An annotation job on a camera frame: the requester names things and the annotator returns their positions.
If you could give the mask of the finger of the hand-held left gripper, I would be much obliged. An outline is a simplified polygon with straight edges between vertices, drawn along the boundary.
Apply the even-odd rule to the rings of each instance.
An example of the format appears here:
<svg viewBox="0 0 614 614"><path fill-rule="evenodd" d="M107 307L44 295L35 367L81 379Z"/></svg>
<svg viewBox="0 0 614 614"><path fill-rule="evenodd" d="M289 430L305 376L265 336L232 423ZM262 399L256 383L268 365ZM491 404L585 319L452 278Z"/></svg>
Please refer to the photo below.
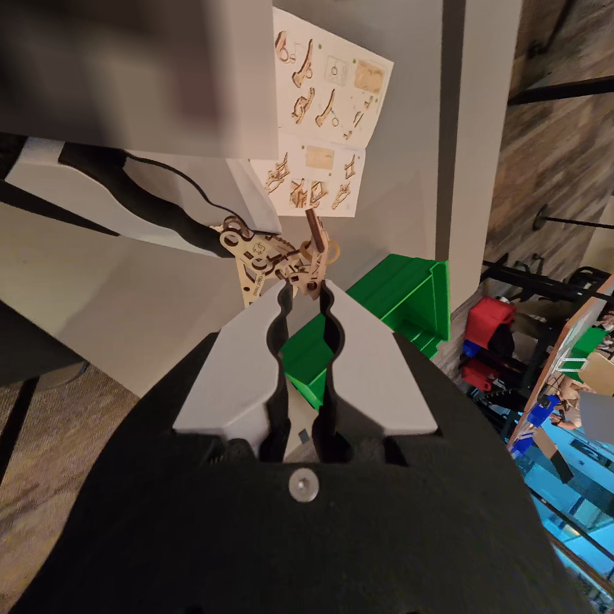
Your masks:
<svg viewBox="0 0 614 614"><path fill-rule="evenodd" d="M247 160L128 153L124 171L137 185L203 225L234 214L252 231L280 234L279 217Z"/></svg>
<svg viewBox="0 0 614 614"><path fill-rule="evenodd" d="M132 240L232 258L217 225L203 225L124 171L122 149L27 138L6 181Z"/></svg>

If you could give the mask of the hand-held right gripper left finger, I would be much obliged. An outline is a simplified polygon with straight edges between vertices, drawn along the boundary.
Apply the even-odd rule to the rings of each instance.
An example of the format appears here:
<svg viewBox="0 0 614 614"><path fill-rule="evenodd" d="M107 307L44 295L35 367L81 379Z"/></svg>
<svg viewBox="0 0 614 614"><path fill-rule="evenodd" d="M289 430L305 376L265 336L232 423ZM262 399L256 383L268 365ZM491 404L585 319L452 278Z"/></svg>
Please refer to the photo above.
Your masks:
<svg viewBox="0 0 614 614"><path fill-rule="evenodd" d="M262 462L284 458L291 428L279 356L293 307L277 282L219 331L173 424L177 432L243 440Z"/></svg>

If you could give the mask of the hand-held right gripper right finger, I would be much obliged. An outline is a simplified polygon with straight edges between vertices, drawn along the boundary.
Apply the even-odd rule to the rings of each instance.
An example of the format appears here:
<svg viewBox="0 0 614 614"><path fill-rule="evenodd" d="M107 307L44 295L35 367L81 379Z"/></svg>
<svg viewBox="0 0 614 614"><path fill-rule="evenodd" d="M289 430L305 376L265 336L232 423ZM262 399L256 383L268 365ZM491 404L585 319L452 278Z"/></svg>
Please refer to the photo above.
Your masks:
<svg viewBox="0 0 614 614"><path fill-rule="evenodd" d="M393 331L333 282L320 287L332 351L312 426L322 463L406 463L399 437L438 430Z"/></svg>

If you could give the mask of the green plastic bin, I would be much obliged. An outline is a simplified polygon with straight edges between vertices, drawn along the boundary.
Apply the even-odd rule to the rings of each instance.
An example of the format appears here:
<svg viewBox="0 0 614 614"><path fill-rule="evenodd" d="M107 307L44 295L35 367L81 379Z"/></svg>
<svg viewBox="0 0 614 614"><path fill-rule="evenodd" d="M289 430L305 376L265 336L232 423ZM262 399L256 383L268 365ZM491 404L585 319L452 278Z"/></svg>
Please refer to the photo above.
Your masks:
<svg viewBox="0 0 614 614"><path fill-rule="evenodd" d="M450 339L448 262L391 254L346 293L429 359ZM316 411L333 357L324 330L325 318L318 314L281 349L286 376Z"/></svg>

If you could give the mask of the printed instruction sheet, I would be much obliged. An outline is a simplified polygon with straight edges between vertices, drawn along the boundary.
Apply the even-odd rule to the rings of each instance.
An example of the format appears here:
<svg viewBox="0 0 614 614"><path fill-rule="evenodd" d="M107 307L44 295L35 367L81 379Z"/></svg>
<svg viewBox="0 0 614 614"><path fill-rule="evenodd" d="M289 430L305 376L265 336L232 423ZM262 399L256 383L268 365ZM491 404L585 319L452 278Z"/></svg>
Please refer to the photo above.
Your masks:
<svg viewBox="0 0 614 614"><path fill-rule="evenodd" d="M279 217L354 217L394 63L276 7L272 22L279 154L250 165Z"/></svg>

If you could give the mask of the wooden model assembly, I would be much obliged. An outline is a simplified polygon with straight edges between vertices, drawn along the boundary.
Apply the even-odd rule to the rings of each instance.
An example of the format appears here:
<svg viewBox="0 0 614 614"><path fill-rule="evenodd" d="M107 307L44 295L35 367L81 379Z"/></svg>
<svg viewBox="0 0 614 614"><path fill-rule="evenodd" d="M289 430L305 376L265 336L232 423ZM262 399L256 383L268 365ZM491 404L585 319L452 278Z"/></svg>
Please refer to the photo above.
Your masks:
<svg viewBox="0 0 614 614"><path fill-rule="evenodd" d="M338 259L340 248L313 210L306 211L306 219L311 238L299 248L280 236L251 231L238 216L216 227L221 245L235 258L245 306L261 296L268 280L287 280L294 296L300 291L318 299L327 265Z"/></svg>

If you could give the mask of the red storage bin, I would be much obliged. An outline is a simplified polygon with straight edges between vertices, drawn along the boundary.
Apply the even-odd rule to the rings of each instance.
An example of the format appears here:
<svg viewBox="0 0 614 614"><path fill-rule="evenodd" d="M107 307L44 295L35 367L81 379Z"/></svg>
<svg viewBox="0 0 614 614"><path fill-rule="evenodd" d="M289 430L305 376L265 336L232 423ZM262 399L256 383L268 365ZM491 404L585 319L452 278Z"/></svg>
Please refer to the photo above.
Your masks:
<svg viewBox="0 0 614 614"><path fill-rule="evenodd" d="M465 329L465 341L487 348L500 326L510 325L515 318L517 307L489 296L470 309Z"/></svg>
<svg viewBox="0 0 614 614"><path fill-rule="evenodd" d="M500 374L496 369L489 367L475 357L465 362L460 371L462 379L481 392L491 392L493 384Z"/></svg>

